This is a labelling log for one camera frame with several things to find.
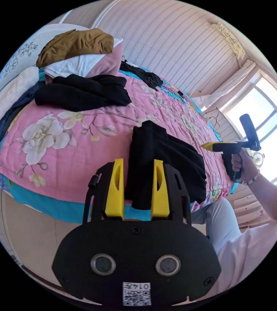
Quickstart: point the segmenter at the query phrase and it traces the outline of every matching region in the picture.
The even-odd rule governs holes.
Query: yellow plastic part
[[[232,144],[232,142],[211,142],[211,143],[202,144],[201,147],[208,151],[213,151],[213,146],[215,144]]]
[[[167,183],[165,180],[163,161],[154,160],[154,176],[151,199],[151,220],[154,217],[167,218],[170,213]]]
[[[105,214],[107,217],[120,217],[122,220],[125,218],[123,159],[116,159],[114,162]]]

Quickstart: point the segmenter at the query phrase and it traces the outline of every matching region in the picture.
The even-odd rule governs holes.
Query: window
[[[262,148],[260,152],[265,155],[261,174],[277,183],[277,88],[260,75],[223,113],[244,139],[247,138],[239,117],[250,115]]]

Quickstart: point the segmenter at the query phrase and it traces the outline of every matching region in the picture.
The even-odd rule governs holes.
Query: camera lens
[[[91,268],[97,274],[109,275],[114,272],[116,263],[109,255],[97,254],[91,259]]]
[[[156,271],[163,276],[176,274],[181,267],[180,260],[174,255],[164,255],[157,260]]]

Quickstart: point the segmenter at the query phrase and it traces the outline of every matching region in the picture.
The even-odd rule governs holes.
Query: screw
[[[204,286],[210,286],[214,281],[214,278],[213,277],[210,277],[210,278],[207,278],[204,282],[203,282],[203,285]]]
[[[65,284],[68,284],[68,283],[69,283],[69,282],[68,282],[68,279],[67,279],[65,276],[63,276],[63,275],[61,275],[60,279],[61,279],[61,282],[62,282],[62,283],[65,283]]]
[[[131,229],[131,232],[132,232],[133,234],[140,234],[140,233],[142,232],[142,229],[141,229],[140,227],[133,227],[133,228]]]

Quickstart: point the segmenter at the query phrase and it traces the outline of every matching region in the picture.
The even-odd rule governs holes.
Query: person
[[[232,155],[234,171],[246,183],[272,222],[241,233],[234,210],[226,198],[192,213],[192,223],[206,224],[206,232],[218,255],[222,272],[207,295],[210,298],[244,280],[262,262],[277,241],[277,186],[262,176],[242,149]]]

